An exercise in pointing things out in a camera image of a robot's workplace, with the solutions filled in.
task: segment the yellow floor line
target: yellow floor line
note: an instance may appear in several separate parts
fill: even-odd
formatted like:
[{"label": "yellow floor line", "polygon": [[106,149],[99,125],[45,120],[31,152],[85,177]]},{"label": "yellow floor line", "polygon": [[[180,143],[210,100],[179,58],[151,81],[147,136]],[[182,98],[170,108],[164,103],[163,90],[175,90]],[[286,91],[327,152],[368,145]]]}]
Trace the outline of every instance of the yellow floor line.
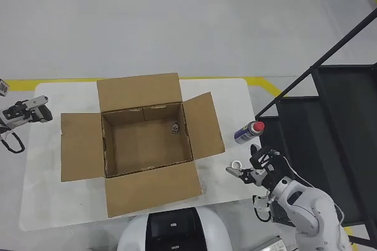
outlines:
[{"label": "yellow floor line", "polygon": [[[181,79],[215,79],[215,78],[243,78],[248,85],[260,86],[276,97],[281,91],[263,77],[181,77]],[[103,78],[65,78],[65,79],[32,79],[32,80],[5,80],[11,91],[34,91],[40,83],[64,82],[93,82]]]},{"label": "yellow floor line", "polygon": [[[345,232],[348,234],[348,235],[353,235],[353,231],[352,231],[352,228],[351,227],[346,227],[345,228]],[[352,245],[352,249],[353,251],[358,251],[358,246],[356,244],[353,244]]]}]

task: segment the cardboard box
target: cardboard box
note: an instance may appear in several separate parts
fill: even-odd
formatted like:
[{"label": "cardboard box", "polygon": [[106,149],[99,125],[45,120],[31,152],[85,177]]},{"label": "cardboard box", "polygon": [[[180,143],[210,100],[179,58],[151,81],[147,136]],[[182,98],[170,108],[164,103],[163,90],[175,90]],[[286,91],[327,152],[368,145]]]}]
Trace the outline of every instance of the cardboard box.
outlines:
[{"label": "cardboard box", "polygon": [[62,181],[105,177],[109,217],[201,195],[194,160],[225,151],[211,94],[182,102],[176,73],[97,89],[100,114],[62,114]]}]

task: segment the spray can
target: spray can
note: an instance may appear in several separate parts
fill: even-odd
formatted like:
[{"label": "spray can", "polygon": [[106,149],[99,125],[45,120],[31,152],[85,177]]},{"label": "spray can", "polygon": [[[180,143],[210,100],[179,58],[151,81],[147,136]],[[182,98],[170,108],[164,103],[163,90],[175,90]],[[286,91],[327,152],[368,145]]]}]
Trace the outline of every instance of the spray can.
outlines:
[{"label": "spray can", "polygon": [[239,144],[250,141],[260,136],[264,131],[264,127],[265,125],[261,121],[252,121],[234,133],[234,140]]}]

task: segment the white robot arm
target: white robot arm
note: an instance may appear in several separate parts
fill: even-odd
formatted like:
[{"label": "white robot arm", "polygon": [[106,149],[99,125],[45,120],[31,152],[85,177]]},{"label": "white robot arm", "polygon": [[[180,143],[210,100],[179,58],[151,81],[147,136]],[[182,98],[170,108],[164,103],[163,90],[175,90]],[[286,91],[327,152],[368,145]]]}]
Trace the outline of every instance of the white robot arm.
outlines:
[{"label": "white robot arm", "polygon": [[[0,96],[6,96],[9,85],[0,79]],[[36,97],[30,100],[18,101],[13,106],[0,110],[0,141],[12,153],[21,153],[25,150],[24,144],[13,129],[26,123],[41,122],[45,123],[53,119],[52,113],[46,107],[48,98],[46,96]],[[12,133],[17,139],[21,149],[15,151],[2,135]]]},{"label": "white robot arm", "polygon": [[270,164],[273,158],[284,158],[287,162],[274,149],[257,149],[252,145],[250,162],[253,168],[229,167],[226,171],[246,184],[254,183],[270,191],[270,198],[282,206],[296,227],[299,251],[351,251],[348,235],[338,220],[332,198],[320,189],[304,186],[282,175]]}]

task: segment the white table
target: white table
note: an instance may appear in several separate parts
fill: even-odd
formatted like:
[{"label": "white table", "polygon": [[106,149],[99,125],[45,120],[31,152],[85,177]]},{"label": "white table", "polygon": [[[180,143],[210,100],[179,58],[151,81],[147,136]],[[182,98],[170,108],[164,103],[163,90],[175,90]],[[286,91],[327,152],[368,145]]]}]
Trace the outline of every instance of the white table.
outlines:
[{"label": "white table", "polygon": [[[264,195],[266,190],[244,184],[225,171],[231,161],[249,163],[249,146],[235,143],[233,134],[254,120],[248,86],[243,79],[181,80],[183,100],[211,92],[226,151],[196,160],[203,195],[123,216],[191,206],[210,205]],[[95,82],[43,83],[35,97],[46,95],[53,120],[31,125],[19,227],[24,231],[107,220],[104,178],[60,182],[60,114],[99,112]]]}]

